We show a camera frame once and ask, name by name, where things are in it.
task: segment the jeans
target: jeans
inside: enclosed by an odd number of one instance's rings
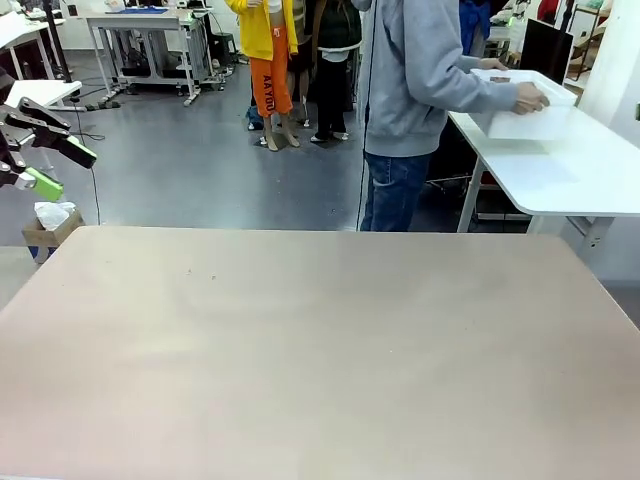
[[[369,187],[360,230],[408,231],[431,155],[394,158],[365,153],[365,158],[369,165]]]

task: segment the gray hoodie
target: gray hoodie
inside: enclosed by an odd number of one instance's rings
[[[373,7],[372,0],[351,2],[358,10],[368,11],[358,88],[361,121],[375,49],[368,153],[389,157],[432,153],[438,148],[447,110],[484,112],[514,107],[516,85],[484,82],[469,74],[479,60],[462,55],[459,0],[373,0]]]

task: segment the orange pants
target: orange pants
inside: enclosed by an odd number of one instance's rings
[[[287,88],[287,62],[289,61],[287,29],[273,28],[271,38],[273,60],[250,59],[253,96],[261,117],[270,117],[275,112],[289,113],[293,109]]]

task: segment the white table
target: white table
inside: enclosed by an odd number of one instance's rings
[[[200,20],[193,15],[193,11],[190,9],[168,9],[167,11],[159,14],[88,13],[84,15],[84,18],[89,27],[91,42],[96,53],[96,58],[98,59],[98,66],[107,89],[108,98],[115,96],[117,91],[115,93],[112,91],[111,82],[109,82],[107,74],[105,73],[102,60],[100,59],[100,50],[98,49],[94,29],[97,29],[100,35],[103,49],[106,52],[107,65],[113,79],[117,78],[118,80],[132,83],[167,85],[186,84],[189,89],[189,97],[184,101],[185,106],[189,106],[198,97],[201,91],[200,85],[195,82],[195,80],[197,80],[195,68],[193,67],[195,62],[206,56],[209,74],[213,71],[208,49],[204,54],[190,50],[189,45],[191,38],[196,32],[195,27],[200,23]],[[107,36],[107,30],[140,31],[144,33],[144,35],[142,35],[142,41],[144,42],[145,50],[148,52],[148,57],[150,59],[150,75],[148,77],[128,77],[120,74],[118,66],[123,65],[124,61],[120,55],[120,47],[118,45],[119,40],[114,38],[112,34],[110,41]],[[162,72],[159,71],[156,65],[157,58],[154,60],[154,55],[159,49],[160,44],[164,44],[164,48],[166,48],[166,41],[156,41],[150,38],[149,32],[154,31],[175,31],[178,33],[180,38],[182,64],[185,66],[184,81],[176,78],[164,78]]]
[[[44,107],[49,107],[82,88],[82,82],[65,83],[62,80],[16,80],[5,102],[17,107],[22,97],[27,97]]]
[[[548,142],[491,140],[468,115],[450,116],[478,154],[458,232],[469,229],[486,170],[534,216],[528,233],[537,232],[542,217],[567,217],[584,235],[583,257],[615,217],[640,216],[640,150],[581,110],[573,109],[563,139]]]

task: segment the black monitor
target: black monitor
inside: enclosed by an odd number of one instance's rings
[[[571,58],[573,35],[537,20],[529,20],[520,68],[535,70],[562,85]]]

